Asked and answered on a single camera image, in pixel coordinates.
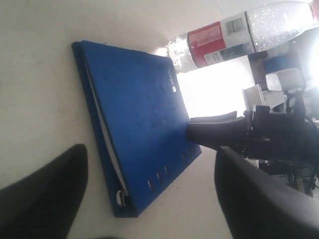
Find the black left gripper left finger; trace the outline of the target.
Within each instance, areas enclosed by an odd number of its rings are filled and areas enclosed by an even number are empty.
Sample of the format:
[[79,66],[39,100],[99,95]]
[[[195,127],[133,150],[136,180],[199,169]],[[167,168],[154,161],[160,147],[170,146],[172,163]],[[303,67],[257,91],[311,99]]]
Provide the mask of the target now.
[[0,191],[2,239],[65,239],[88,183],[88,152],[76,144]]

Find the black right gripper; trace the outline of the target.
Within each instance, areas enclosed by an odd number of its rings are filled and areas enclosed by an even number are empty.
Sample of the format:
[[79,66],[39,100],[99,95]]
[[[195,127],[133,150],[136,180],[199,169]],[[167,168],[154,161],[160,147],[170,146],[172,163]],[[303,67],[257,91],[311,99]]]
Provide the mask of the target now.
[[292,113],[277,113],[268,106],[255,106],[244,116],[237,118],[237,111],[232,111],[191,118],[186,139],[212,149],[244,148],[248,158],[315,162],[316,129],[306,118],[305,107],[297,106]]

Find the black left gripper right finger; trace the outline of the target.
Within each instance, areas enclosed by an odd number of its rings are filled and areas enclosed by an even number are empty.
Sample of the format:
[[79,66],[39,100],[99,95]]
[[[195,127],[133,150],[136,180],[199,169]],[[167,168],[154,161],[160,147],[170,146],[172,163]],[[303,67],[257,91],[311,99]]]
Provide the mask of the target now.
[[234,239],[317,239],[319,202],[276,181],[229,147],[217,150],[215,189]]

